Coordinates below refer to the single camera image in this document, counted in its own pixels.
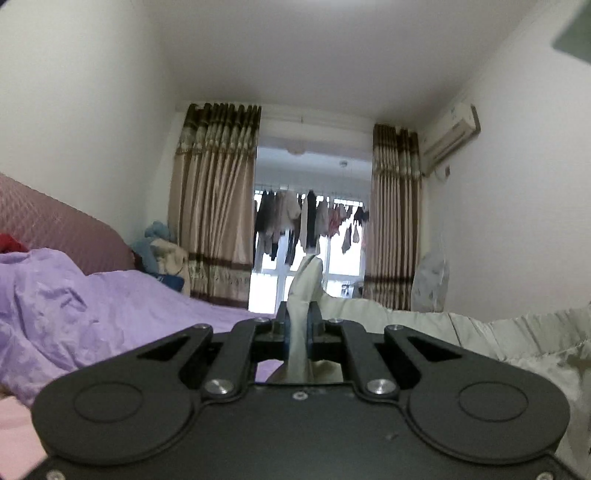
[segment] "clothesline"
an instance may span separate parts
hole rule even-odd
[[[279,183],[255,183],[255,193],[260,193],[263,191],[279,191],[279,190],[291,190],[292,192],[296,192],[299,194],[306,194],[310,190],[306,187],[294,186],[289,184],[279,184]],[[362,200],[359,197],[358,193],[347,193],[347,192],[327,192],[327,191],[318,191],[313,189],[316,196],[321,197],[328,197],[330,201],[334,201],[335,199],[340,200],[339,203],[343,203],[344,205],[353,205],[354,202],[359,202],[361,205],[365,205],[367,202],[366,200]]]

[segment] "hanging clothes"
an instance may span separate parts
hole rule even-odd
[[[361,225],[363,223],[363,214],[363,207],[357,207],[357,210],[355,210],[355,215],[353,216],[353,221]]]
[[[263,192],[261,204],[256,213],[255,235],[258,234],[256,242],[254,264],[252,269],[260,273],[262,270],[262,258],[264,254],[271,254],[272,251],[272,218],[275,208],[275,194]]]
[[[309,248],[315,249],[318,241],[318,235],[316,235],[316,195],[312,190],[306,195],[306,200],[308,200],[308,218],[305,251]]]
[[[347,251],[351,248],[351,226],[345,231],[345,238],[343,240],[343,246],[341,247],[341,251],[343,254],[347,253]]]
[[[256,214],[258,212],[259,204],[256,200],[252,201],[252,208],[254,210],[253,215],[255,219],[255,227],[252,230],[252,268],[254,269],[255,258],[256,258]]]
[[[304,199],[301,205],[300,218],[300,245],[303,251],[306,251],[308,243],[308,197]]]
[[[294,220],[294,229],[290,230],[290,236],[287,243],[287,253],[285,255],[285,264],[292,266],[294,264],[294,260],[296,259],[296,246],[297,242],[300,239],[300,228],[301,228],[301,208],[302,208],[302,198],[300,195],[297,196],[297,203],[298,208],[300,210],[300,214],[298,218]]]
[[[277,192],[275,194],[275,202],[273,204],[273,213],[271,215],[271,224],[269,226],[273,236],[273,243],[278,244],[281,238],[281,210],[283,208],[283,199],[285,193]]]
[[[316,222],[314,224],[316,236],[327,236],[329,234],[329,203],[324,199],[316,209]]]
[[[277,259],[277,252],[279,250],[279,242],[272,242],[271,243],[271,261],[274,262]]]
[[[280,192],[281,199],[278,208],[279,230],[283,233],[287,230],[292,231],[295,226],[295,221],[301,215],[301,205],[298,202],[298,197],[295,192],[286,190]]]
[[[335,235],[339,233],[339,227],[339,208],[337,205],[333,205],[329,212],[329,238],[333,238]]]

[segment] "beige curtain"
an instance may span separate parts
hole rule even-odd
[[[174,158],[168,226],[189,252],[191,296],[248,308],[259,106],[191,105]]]
[[[417,134],[376,125],[364,297],[410,310],[420,209]]]

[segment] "bolt head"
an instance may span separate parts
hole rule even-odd
[[[388,395],[396,390],[396,384],[387,378],[370,380],[366,387],[375,395]]]
[[[66,476],[59,470],[50,470],[45,476],[47,480],[66,480]]]
[[[293,398],[294,400],[306,400],[308,398],[308,394],[302,390],[295,392],[291,398]]]
[[[212,395],[228,395],[234,390],[234,384],[223,378],[214,378],[205,383],[205,390]]]

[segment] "white cloth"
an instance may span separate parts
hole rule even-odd
[[[256,240],[255,261],[252,266],[256,273],[262,271],[262,257],[265,255],[265,240],[263,237],[263,233],[259,232]]]
[[[283,192],[279,211],[279,225],[283,232],[294,229],[294,220],[301,213],[300,204],[297,201],[297,195],[291,190]]]
[[[308,196],[304,198],[301,205],[301,220],[300,220],[300,245],[302,250],[306,251],[306,242],[308,240]]]
[[[189,277],[189,254],[176,244],[156,238],[150,242],[158,262],[158,273],[176,275],[184,280],[183,295],[191,296],[191,278]]]
[[[467,350],[540,374],[555,383],[569,401],[569,427],[557,456],[591,479],[591,307],[547,315],[483,323],[454,313],[400,312],[365,299],[337,299],[322,289],[322,261],[302,260],[287,300],[291,319],[288,362],[274,378],[284,382],[339,382],[340,365],[311,363],[306,356],[308,307],[317,301],[322,318],[361,323],[368,332],[387,325],[408,326]]]

